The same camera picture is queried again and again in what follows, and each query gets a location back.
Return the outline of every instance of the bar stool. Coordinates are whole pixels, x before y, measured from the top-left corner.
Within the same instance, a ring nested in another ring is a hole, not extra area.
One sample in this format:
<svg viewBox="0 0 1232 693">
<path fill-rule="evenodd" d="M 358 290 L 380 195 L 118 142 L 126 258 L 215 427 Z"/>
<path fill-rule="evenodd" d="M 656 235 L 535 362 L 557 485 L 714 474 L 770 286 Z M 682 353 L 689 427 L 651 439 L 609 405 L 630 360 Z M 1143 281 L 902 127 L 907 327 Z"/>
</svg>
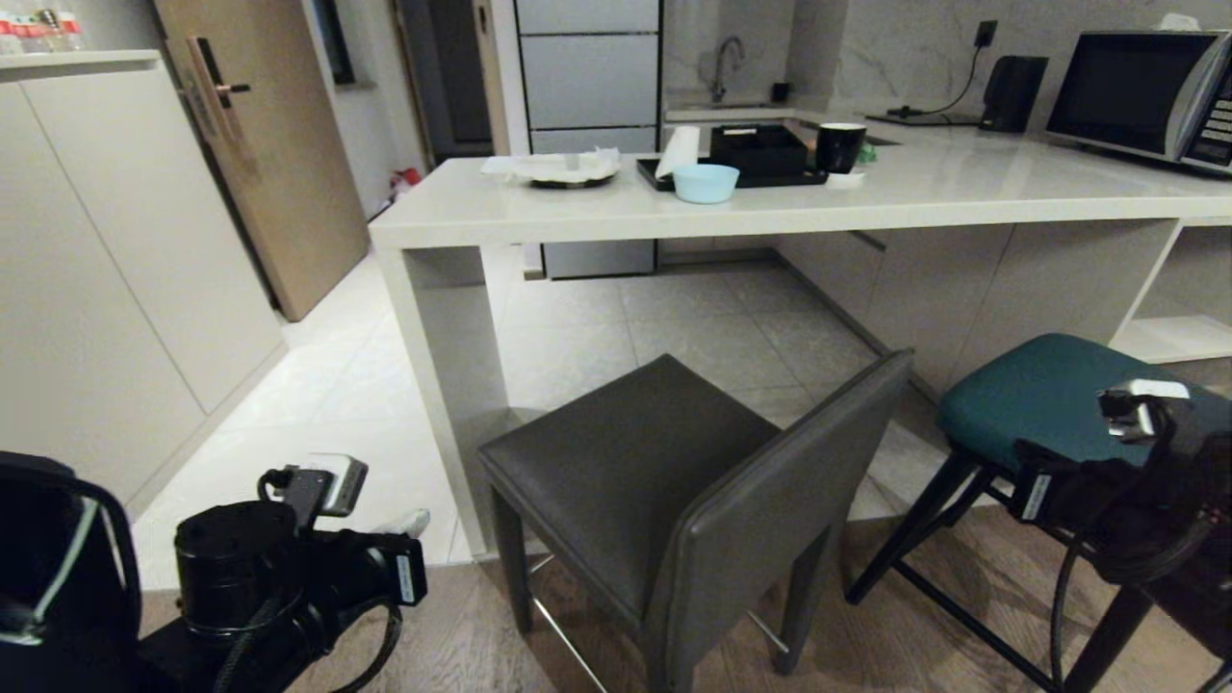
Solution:
<svg viewBox="0 0 1232 693">
<path fill-rule="evenodd" d="M 632 635 L 653 692 L 691 691 L 694 666 L 790 568 L 782 630 L 754 618 L 790 673 L 909 372 L 910 354 L 891 354 L 779 430 L 660 356 L 482 446 L 519 631 L 533 605 L 602 689 L 531 594 L 525 522 Z"/>
<path fill-rule="evenodd" d="M 903 559 L 941 527 L 954 527 L 981 494 L 988 493 L 1010 504 L 1010 497 L 993 487 L 993 481 L 1015 481 L 1019 471 L 1014 454 L 1016 439 L 1031 440 L 1078 461 L 1121 457 L 1143 464 L 1147 449 L 1116 443 L 1108 434 L 1095 400 L 1099 390 L 1135 377 L 1178 380 L 1164 369 L 1093 342 L 1045 334 L 994 359 L 954 386 L 941 400 L 938 413 L 938 427 L 950 441 L 950 457 L 848 591 L 848 602 L 859 604 L 893 568 L 1031 681 L 1045 691 L 1056 691 L 1050 676 Z M 1232 420 L 1228 401 L 1201 387 L 1189 387 L 1199 422 L 1207 430 L 1227 429 Z M 967 488 L 942 512 L 968 478 L 972 481 Z M 1053 536 L 1064 540 L 1060 534 Z M 1066 693 L 1094 688 L 1151 607 L 1151 598 L 1135 587 L 1126 586 L 1117 592 L 1066 677 Z"/>
</svg>

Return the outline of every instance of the black mug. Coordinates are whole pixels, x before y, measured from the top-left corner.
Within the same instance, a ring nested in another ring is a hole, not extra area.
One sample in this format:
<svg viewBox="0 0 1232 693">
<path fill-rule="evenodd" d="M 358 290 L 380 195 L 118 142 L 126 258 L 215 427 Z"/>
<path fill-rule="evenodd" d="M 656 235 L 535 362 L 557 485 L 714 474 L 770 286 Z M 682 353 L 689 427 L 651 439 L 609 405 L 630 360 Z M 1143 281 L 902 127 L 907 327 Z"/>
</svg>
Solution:
<svg viewBox="0 0 1232 693">
<path fill-rule="evenodd" d="M 817 131 L 817 170 L 851 173 L 866 131 L 857 123 L 822 123 Z"/>
</svg>

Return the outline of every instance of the tile floor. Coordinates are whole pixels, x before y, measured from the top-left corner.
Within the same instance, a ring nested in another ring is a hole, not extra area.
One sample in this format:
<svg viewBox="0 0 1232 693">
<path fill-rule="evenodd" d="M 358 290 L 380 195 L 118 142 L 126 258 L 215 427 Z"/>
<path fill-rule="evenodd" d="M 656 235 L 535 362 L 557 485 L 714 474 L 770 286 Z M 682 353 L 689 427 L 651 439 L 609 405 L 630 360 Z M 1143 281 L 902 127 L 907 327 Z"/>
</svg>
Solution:
<svg viewBox="0 0 1232 693">
<path fill-rule="evenodd" d="M 517 247 L 484 248 L 510 406 L 533 418 L 671 353 L 779 425 L 808 412 L 875 354 L 770 263 L 649 277 L 524 281 Z M 134 525 L 143 586 L 176 586 L 176 524 L 254 497 L 257 476 L 307 453 L 368 464 L 356 512 L 325 529 L 373 529 L 429 508 L 429 564 L 469 560 L 388 293 L 367 258 L 303 321 L 290 354 Z M 899 514 L 945 459 L 933 407 L 910 391 L 860 486 L 853 519 Z"/>
</svg>

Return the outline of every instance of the sink faucet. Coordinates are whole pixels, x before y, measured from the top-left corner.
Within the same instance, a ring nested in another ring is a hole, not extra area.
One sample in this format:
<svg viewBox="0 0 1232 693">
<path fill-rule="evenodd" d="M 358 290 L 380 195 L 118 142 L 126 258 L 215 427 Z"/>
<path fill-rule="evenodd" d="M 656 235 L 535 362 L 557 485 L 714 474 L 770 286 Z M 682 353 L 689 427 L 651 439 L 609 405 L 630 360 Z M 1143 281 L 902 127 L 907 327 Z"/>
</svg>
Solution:
<svg viewBox="0 0 1232 693">
<path fill-rule="evenodd" d="M 732 62 L 732 72 L 740 69 L 744 63 L 744 43 L 740 41 L 739 36 L 728 36 L 723 39 L 723 43 L 718 46 L 718 53 L 715 55 L 715 79 L 710 83 L 710 101 L 712 104 L 719 104 L 723 101 L 723 95 L 727 94 L 727 88 L 723 86 L 723 59 L 727 57 L 727 47 L 736 47 L 736 60 Z"/>
</svg>

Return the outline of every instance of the power outlet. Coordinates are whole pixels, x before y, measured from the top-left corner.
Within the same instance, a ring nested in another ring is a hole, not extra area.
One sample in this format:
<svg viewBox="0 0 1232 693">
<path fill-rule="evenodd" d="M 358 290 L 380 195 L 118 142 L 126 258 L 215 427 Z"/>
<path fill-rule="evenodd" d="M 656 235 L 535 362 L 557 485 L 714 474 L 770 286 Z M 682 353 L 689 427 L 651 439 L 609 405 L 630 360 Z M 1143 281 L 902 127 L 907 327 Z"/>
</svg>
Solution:
<svg viewBox="0 0 1232 693">
<path fill-rule="evenodd" d="M 993 36 L 997 35 L 997 20 L 979 22 L 976 30 L 976 48 L 987 48 L 993 44 Z"/>
</svg>

